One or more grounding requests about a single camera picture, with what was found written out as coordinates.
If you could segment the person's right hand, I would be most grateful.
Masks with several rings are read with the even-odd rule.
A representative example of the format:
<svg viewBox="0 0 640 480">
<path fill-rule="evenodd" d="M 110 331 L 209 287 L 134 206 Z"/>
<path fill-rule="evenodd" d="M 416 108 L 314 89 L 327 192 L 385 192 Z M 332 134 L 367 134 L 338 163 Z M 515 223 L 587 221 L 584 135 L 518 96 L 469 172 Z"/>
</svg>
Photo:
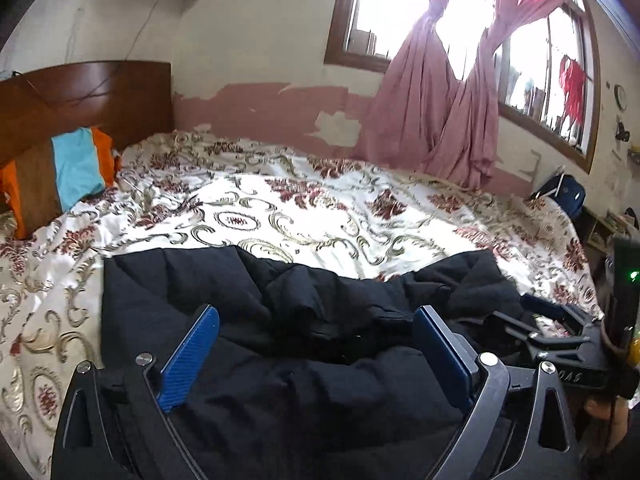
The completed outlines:
<svg viewBox="0 0 640 480">
<path fill-rule="evenodd" d="M 584 410 L 591 418 L 591 434 L 587 438 L 589 452 L 594 456 L 602 456 L 613 451 L 628 431 L 628 401 L 619 396 L 611 400 L 590 396 L 584 404 Z"/>
</svg>

